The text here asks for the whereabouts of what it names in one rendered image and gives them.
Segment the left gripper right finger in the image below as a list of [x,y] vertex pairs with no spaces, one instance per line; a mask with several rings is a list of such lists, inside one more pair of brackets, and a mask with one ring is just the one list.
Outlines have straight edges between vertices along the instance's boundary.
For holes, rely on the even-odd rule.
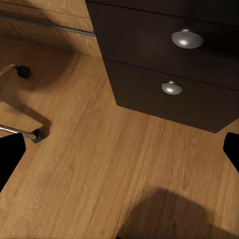
[[239,134],[227,132],[223,150],[239,173]]

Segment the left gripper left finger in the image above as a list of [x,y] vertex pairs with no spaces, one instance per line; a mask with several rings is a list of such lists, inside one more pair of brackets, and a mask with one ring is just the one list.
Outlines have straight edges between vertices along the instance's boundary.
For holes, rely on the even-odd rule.
[[21,132],[0,138],[0,192],[26,152]]

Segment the swivel chair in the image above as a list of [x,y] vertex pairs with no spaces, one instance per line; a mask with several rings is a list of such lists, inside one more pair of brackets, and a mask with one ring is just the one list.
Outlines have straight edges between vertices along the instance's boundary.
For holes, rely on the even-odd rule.
[[[13,68],[15,68],[17,70],[18,76],[20,76],[22,78],[28,78],[29,77],[30,68],[27,67],[27,66],[18,66],[14,62],[12,62],[12,63],[6,65],[5,67],[3,67],[2,69],[0,69],[0,77],[2,77],[4,74],[9,72]],[[19,129],[15,129],[15,128],[12,128],[12,127],[0,125],[0,130],[5,131],[7,133],[11,133],[11,134],[21,132],[23,137],[30,138],[31,141],[33,141],[34,143],[39,143],[41,140],[43,140],[45,138],[43,132],[40,129],[36,129],[36,130],[29,133],[29,132],[22,131],[22,130],[19,130]]]

